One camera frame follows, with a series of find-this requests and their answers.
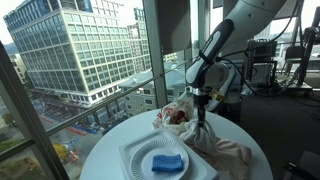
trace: white paper plate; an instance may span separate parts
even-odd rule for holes
[[[183,162],[183,170],[179,172],[154,172],[152,161],[155,155],[174,156],[180,154]],[[187,171],[189,157],[182,146],[174,141],[155,140],[142,146],[132,157],[130,167],[135,179],[176,180],[180,179]]]

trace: crumpled cloth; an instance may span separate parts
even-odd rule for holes
[[[197,121],[184,124],[185,131],[180,130],[178,137],[191,147],[214,169],[224,173],[231,180],[249,179],[249,162],[251,149],[226,139],[215,136],[210,125],[199,128]]]

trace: round white table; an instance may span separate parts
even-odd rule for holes
[[[83,166],[81,180],[124,179],[118,147],[153,131],[152,121],[159,110],[148,111],[122,122],[109,131],[94,146]],[[250,147],[250,179],[272,180],[268,160],[253,138],[233,122],[213,113],[206,113],[206,120],[216,135]]]

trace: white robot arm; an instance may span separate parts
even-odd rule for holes
[[[286,0],[238,0],[230,14],[212,32],[186,73],[187,83],[193,88],[194,103],[198,106],[199,127],[204,123],[204,106],[210,100],[208,94],[228,78],[226,65],[216,62],[219,53],[237,41],[251,38],[262,31],[285,2]]]

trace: blue sponge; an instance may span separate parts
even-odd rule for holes
[[[177,172],[182,171],[182,159],[180,154],[175,156],[156,155],[153,156],[152,171]]]

